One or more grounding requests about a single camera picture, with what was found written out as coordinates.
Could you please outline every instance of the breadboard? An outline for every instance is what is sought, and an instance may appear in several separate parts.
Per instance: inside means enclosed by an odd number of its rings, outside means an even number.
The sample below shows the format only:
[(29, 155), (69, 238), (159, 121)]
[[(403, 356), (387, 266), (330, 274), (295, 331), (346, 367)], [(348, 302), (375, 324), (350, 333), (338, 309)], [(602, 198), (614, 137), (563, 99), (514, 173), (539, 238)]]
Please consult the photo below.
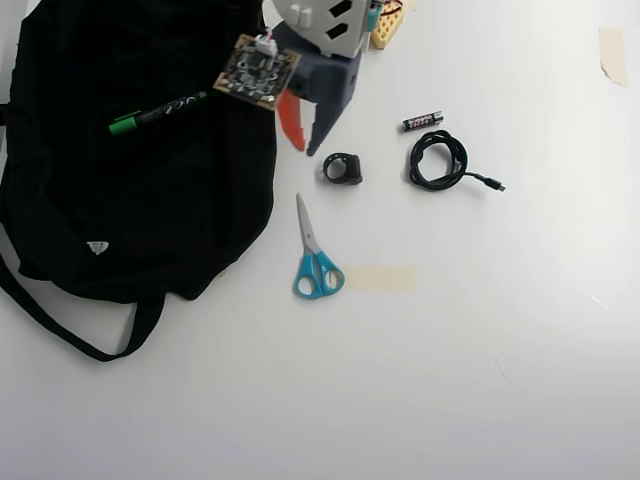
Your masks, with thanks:
[[(385, 15), (385, 13), (393, 12), (391, 15)], [(405, 7), (397, 2), (387, 3), (382, 7), (380, 19), (376, 29), (371, 33), (371, 41), (373, 46), (382, 50), (387, 45), (398, 31), (398, 28), (404, 20)]]

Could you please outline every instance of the black fabric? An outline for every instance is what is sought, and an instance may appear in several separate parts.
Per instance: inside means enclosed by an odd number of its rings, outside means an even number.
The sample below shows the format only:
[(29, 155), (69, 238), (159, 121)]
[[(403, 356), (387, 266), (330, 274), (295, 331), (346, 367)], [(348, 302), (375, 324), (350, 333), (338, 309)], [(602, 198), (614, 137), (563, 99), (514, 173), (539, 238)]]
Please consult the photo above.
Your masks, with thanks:
[[(166, 293), (195, 299), (265, 228), (276, 142), (272, 113), (224, 95), (131, 135), (108, 126), (210, 88), (237, 37), (261, 26), (257, 0), (42, 0), (23, 22), (0, 219), (22, 275), (139, 304), (121, 356)], [(0, 286), (84, 353), (114, 358), (57, 325), (4, 263)]]

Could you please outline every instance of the white logo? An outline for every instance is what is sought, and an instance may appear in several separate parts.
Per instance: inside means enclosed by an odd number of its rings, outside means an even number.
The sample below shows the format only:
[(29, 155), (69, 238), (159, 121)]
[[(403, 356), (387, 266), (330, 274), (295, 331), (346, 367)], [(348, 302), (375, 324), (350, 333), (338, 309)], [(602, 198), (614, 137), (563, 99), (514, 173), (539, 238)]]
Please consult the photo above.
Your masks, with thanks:
[(89, 245), (91, 251), (96, 255), (106, 252), (107, 248), (109, 248), (109, 242), (87, 242), (87, 245)]

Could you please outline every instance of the white connector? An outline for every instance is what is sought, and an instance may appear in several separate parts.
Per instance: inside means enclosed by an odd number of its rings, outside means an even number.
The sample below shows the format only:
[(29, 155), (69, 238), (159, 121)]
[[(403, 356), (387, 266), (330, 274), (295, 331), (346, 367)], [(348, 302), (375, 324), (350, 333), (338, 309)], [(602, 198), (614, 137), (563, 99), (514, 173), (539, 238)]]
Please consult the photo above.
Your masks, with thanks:
[(278, 54), (278, 44), (271, 36), (271, 32), (256, 37), (256, 48), (260, 53), (269, 57), (275, 57)]

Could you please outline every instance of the green marker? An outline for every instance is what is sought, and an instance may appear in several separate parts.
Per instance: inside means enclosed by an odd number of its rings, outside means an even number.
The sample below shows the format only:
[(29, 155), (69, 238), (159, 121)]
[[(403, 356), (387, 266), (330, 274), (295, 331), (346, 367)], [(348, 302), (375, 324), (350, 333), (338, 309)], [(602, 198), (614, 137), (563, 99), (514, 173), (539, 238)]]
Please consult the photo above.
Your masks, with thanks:
[(215, 94), (215, 92), (198, 92), (195, 95), (189, 97), (182, 97), (173, 102), (169, 102), (161, 107), (148, 110), (146, 112), (137, 111), (125, 115), (124, 117), (116, 118), (109, 126), (111, 135), (117, 137), (126, 133), (133, 132), (135, 130), (154, 125), (168, 117), (176, 115), (179, 112), (191, 110), (196, 105), (200, 104), (205, 98)]

